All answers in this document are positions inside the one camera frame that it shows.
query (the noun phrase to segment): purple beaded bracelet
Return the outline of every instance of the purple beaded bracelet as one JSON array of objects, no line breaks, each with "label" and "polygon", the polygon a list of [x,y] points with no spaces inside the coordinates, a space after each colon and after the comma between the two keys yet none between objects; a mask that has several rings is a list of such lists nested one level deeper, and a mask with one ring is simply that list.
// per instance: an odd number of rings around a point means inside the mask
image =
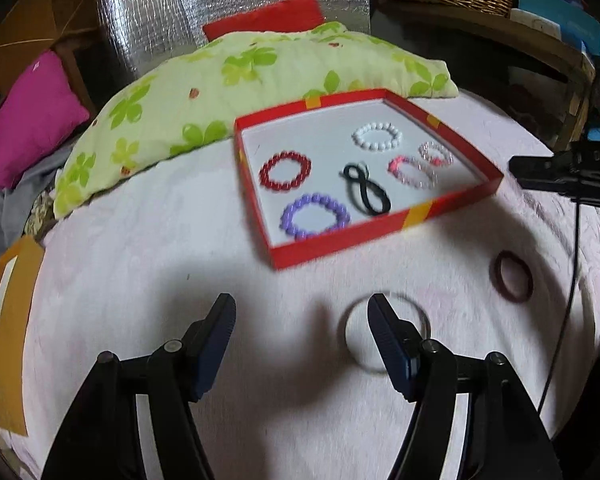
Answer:
[{"label": "purple beaded bracelet", "polygon": [[305,240],[306,238],[322,234],[314,231],[305,231],[296,226],[293,222],[296,212],[311,203],[321,205],[336,215],[336,223],[327,227],[322,231],[323,233],[342,229],[351,222],[351,216],[349,215],[347,208],[329,195],[321,195],[320,193],[314,193],[312,195],[304,194],[298,200],[285,207],[282,218],[280,219],[280,228],[289,236],[293,236],[296,240]]}]

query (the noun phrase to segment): red beaded bracelet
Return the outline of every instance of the red beaded bracelet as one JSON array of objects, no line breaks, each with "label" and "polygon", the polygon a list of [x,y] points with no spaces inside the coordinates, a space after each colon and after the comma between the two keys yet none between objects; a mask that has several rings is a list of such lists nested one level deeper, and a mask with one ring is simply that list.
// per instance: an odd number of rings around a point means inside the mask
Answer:
[{"label": "red beaded bracelet", "polygon": [[[269,171],[284,158],[289,158],[290,160],[298,162],[300,164],[300,173],[298,173],[293,180],[287,182],[271,180],[269,178]],[[260,184],[273,191],[289,191],[293,188],[300,187],[309,176],[309,173],[311,173],[311,161],[304,155],[300,155],[300,153],[297,152],[280,152],[272,156],[260,169]]]}]

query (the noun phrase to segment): green floral pillow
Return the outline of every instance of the green floral pillow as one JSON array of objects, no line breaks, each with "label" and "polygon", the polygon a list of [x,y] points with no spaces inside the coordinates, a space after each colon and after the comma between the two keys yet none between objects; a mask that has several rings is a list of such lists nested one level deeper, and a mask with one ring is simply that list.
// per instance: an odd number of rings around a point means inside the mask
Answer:
[{"label": "green floral pillow", "polygon": [[56,218],[160,160],[224,139],[240,116],[365,88],[403,97],[458,95],[443,61],[337,22],[297,34],[227,34],[162,63],[107,103],[57,179]]}]

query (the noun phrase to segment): wire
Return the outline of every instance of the wire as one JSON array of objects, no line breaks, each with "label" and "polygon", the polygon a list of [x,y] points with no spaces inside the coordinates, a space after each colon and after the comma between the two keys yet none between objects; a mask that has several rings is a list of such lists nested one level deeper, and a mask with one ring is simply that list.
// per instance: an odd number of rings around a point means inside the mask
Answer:
[{"label": "wire", "polygon": [[542,391],[542,397],[540,397],[540,403],[538,404],[538,416],[542,412],[544,406],[544,400],[546,394],[549,391],[549,385],[554,375],[555,364],[558,361],[558,354],[560,353],[560,347],[562,346],[562,340],[564,339],[564,333],[567,329],[567,323],[571,316],[571,307],[573,306],[573,297],[576,291],[576,282],[578,278],[578,241],[580,238],[580,200],[576,199],[576,233],[574,235],[573,242],[573,275],[571,277],[571,288],[569,290],[569,299],[567,300],[567,310],[564,313],[564,319],[562,320],[562,326],[560,327],[560,335],[558,336],[558,342],[555,344],[554,357],[551,359],[551,366],[549,366],[549,374],[544,384],[544,390]]}]

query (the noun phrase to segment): pillow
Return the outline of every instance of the pillow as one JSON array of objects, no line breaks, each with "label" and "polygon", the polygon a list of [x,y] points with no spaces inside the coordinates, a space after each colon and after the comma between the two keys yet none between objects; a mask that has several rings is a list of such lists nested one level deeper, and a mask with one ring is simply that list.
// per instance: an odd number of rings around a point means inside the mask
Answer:
[{"label": "pillow", "polygon": [[19,76],[0,108],[0,189],[13,188],[88,119],[60,58],[43,52]]},{"label": "pillow", "polygon": [[324,16],[318,0],[283,0],[207,23],[202,30],[213,41],[229,32],[304,32],[322,23]]},{"label": "pillow", "polygon": [[165,61],[105,105],[58,176],[54,214],[62,218],[160,160],[224,139],[245,114],[365,88],[403,97],[458,95],[443,61],[340,23],[295,34],[227,34]]}]

